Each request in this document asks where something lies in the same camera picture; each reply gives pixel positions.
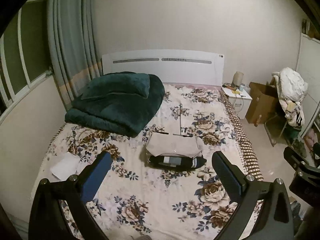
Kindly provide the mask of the black striped garment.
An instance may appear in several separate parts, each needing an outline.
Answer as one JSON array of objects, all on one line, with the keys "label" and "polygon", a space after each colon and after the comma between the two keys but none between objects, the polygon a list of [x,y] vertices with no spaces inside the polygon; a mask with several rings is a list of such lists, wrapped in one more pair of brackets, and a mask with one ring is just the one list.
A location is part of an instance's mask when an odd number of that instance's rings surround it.
[{"label": "black striped garment", "polygon": [[165,157],[165,156],[153,156],[148,158],[148,162],[157,168],[167,168],[178,171],[190,171],[203,167],[207,160],[203,157]]}]

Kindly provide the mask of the white printed shirt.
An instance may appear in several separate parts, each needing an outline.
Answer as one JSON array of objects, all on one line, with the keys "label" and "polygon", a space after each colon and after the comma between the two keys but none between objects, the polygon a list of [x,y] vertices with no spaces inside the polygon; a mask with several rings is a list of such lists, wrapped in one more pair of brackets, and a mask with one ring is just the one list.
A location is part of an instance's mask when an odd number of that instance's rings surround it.
[{"label": "white printed shirt", "polygon": [[204,142],[198,137],[152,133],[146,150],[150,155],[195,158],[202,154]]}]

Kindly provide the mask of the white clothes pile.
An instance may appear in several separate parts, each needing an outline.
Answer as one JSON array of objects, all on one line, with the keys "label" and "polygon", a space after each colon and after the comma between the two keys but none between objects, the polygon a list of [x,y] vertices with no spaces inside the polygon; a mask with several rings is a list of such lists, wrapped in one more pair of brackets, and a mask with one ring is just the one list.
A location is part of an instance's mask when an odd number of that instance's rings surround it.
[{"label": "white clothes pile", "polygon": [[305,124],[302,102],[308,91],[308,83],[298,72],[288,67],[273,72],[272,82],[276,86],[278,100],[288,124],[302,127]]}]

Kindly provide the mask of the white paper sheet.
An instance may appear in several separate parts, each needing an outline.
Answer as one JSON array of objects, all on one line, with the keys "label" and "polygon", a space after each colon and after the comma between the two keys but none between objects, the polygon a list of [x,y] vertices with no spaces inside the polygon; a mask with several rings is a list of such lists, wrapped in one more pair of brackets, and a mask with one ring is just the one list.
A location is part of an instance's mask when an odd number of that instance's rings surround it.
[{"label": "white paper sheet", "polygon": [[69,176],[76,174],[80,158],[69,152],[61,156],[61,160],[50,168],[53,176],[59,180],[66,180]]}]

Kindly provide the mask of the brown cardboard box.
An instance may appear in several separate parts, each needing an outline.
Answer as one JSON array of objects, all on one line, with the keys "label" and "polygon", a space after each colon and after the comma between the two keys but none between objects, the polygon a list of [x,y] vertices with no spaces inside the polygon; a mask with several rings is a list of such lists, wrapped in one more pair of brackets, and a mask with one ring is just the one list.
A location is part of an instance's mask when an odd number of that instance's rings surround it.
[{"label": "brown cardboard box", "polygon": [[277,90],[269,85],[255,82],[249,84],[251,104],[246,113],[249,124],[264,124],[274,113],[278,102]]}]

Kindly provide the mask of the white bedside table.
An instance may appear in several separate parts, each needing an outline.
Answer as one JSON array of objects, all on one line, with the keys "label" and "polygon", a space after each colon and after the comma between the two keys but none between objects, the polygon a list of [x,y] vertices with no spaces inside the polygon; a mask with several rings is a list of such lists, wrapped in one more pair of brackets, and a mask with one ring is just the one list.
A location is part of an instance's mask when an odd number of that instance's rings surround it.
[{"label": "white bedside table", "polygon": [[234,87],[231,87],[228,83],[222,85],[222,90],[238,117],[244,119],[252,102],[251,96],[244,89],[242,91],[234,89]]}]

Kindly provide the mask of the floral bed sheet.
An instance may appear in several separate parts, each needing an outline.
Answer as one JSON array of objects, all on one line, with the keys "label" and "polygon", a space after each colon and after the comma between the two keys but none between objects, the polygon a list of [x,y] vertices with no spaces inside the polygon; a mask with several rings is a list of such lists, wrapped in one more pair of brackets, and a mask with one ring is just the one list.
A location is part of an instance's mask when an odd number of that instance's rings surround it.
[{"label": "floral bed sheet", "polygon": [[[111,168],[87,208],[109,239],[214,239],[236,208],[212,168],[221,151],[244,174],[262,180],[252,144],[219,87],[165,85],[157,114],[134,138],[64,124],[53,137],[37,178],[58,179],[50,168],[64,153],[80,158],[76,174],[106,151]],[[201,138],[206,164],[194,171],[152,167],[146,144],[152,133]]]}]

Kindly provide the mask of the white wardrobe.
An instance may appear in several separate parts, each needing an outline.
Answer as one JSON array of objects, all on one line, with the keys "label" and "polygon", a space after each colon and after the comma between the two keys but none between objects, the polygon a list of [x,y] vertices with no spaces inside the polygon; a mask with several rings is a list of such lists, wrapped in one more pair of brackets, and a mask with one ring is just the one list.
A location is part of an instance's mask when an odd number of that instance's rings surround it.
[{"label": "white wardrobe", "polygon": [[301,34],[296,72],[309,85],[302,102],[305,125],[300,132],[301,138],[311,128],[319,112],[319,56],[319,40]]}]

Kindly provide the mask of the beige lamp on nightstand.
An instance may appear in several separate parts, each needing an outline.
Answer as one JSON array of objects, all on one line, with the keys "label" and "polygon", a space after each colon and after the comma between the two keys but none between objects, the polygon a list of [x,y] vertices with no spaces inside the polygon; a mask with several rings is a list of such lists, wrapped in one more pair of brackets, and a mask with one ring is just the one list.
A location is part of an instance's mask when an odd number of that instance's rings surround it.
[{"label": "beige lamp on nightstand", "polygon": [[244,74],[242,72],[235,72],[234,76],[233,76],[233,81],[232,84],[234,87],[240,87],[240,85],[242,84],[242,80],[243,80]]}]

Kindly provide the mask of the dark green folded blanket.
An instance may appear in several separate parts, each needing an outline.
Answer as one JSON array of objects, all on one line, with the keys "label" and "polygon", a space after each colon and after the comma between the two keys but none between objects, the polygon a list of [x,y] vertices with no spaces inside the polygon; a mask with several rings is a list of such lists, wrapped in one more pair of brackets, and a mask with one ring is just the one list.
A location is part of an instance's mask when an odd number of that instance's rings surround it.
[{"label": "dark green folded blanket", "polygon": [[136,137],[159,110],[165,89],[153,74],[120,72],[93,79],[65,122]]}]

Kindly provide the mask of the window with metal grille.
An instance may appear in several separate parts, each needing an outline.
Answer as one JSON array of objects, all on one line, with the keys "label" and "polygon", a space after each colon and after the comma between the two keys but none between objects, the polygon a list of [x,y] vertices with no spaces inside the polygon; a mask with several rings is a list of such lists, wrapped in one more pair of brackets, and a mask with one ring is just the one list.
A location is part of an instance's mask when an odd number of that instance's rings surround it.
[{"label": "window with metal grille", "polygon": [[1,117],[51,76],[47,0],[27,0],[1,36]]}]

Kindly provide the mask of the grey-green striped curtain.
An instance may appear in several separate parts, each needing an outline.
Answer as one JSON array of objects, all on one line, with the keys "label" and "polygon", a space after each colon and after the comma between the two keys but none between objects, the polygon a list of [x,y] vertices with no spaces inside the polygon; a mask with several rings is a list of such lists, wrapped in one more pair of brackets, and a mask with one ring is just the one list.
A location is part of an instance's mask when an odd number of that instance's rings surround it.
[{"label": "grey-green striped curtain", "polygon": [[88,83],[103,74],[94,41],[93,0],[48,0],[47,29],[50,58],[64,107]]}]

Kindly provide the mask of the white bed headboard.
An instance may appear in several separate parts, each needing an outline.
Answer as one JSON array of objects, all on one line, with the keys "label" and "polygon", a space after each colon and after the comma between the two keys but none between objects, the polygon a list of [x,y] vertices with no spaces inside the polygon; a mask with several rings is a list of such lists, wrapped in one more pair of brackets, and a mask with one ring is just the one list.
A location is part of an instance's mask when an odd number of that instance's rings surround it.
[{"label": "white bed headboard", "polygon": [[103,73],[135,72],[165,83],[221,86],[225,56],[195,50],[148,49],[102,56]]}]

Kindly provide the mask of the metal chair frame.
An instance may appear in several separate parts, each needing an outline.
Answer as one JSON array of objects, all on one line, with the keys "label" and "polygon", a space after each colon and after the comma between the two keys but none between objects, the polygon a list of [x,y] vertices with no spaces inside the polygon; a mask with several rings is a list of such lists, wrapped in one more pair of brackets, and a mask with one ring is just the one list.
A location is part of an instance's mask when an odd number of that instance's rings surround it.
[{"label": "metal chair frame", "polygon": [[273,147],[277,143],[286,143],[288,146],[292,146],[298,139],[301,131],[300,127],[289,125],[288,120],[278,114],[274,114],[266,120],[264,128]]}]

